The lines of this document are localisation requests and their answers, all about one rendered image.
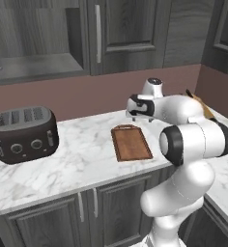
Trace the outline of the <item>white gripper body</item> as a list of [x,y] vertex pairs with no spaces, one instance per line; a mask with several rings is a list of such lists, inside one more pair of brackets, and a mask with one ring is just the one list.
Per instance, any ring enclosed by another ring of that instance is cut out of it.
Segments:
[[155,116],[154,97],[148,95],[131,95],[127,103],[127,115],[133,119],[138,117],[152,120]]

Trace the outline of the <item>brown wooden cutting board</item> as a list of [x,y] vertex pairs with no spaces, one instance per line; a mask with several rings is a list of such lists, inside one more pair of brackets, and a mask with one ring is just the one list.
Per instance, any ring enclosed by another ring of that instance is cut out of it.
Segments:
[[153,158],[140,127],[133,124],[117,125],[111,129],[111,136],[119,162]]

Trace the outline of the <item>grey base cabinet door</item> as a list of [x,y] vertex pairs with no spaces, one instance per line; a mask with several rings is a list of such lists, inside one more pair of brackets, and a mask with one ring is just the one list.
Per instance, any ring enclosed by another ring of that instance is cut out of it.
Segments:
[[5,247],[89,247],[87,207],[80,220],[78,196],[30,206],[0,215],[0,237]]
[[98,218],[94,214],[93,189],[87,192],[91,247],[129,247],[150,231],[153,219],[140,205],[143,192],[167,180],[172,166],[132,178],[108,183],[97,189]]

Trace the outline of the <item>grey corner base cabinet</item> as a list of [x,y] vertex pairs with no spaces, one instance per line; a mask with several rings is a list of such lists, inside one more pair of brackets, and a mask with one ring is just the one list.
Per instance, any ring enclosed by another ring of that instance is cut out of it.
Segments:
[[186,247],[228,247],[228,221],[210,200],[191,213],[180,226]]

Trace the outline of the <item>dark brown four-slot toaster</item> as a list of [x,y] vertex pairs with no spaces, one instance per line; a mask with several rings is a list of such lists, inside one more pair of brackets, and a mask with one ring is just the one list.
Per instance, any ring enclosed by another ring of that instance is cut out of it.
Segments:
[[43,106],[0,112],[0,161],[17,164],[56,152],[59,135],[54,113]]

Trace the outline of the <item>grey wall cabinet door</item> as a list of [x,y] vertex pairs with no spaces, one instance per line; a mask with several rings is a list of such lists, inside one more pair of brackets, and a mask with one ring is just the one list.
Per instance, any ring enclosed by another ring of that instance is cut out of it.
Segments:
[[[161,68],[171,4],[172,0],[87,0],[91,73]],[[100,5],[100,64],[95,5]]]

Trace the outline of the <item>plain grey wall cabinet panel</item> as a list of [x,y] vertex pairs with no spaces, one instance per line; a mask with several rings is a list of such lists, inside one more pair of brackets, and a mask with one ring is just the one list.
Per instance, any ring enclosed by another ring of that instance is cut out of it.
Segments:
[[200,64],[214,0],[172,0],[165,68]]

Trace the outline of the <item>open grey wall cabinet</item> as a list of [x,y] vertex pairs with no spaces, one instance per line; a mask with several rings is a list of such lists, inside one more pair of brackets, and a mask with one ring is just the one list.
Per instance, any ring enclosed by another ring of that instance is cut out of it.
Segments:
[[0,0],[0,85],[89,71],[86,0]]

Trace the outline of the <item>grey corner wall cabinet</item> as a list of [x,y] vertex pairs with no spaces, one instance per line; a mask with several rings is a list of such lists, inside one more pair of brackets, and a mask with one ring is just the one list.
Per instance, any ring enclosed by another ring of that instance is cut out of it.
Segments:
[[214,1],[202,64],[228,74],[228,0]]

